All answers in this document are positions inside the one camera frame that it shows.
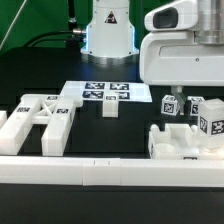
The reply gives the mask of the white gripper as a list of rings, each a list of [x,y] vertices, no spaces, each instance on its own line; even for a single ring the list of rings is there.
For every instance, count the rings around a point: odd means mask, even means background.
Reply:
[[[173,0],[145,16],[140,78],[168,85],[184,114],[182,86],[224,86],[224,0]]]

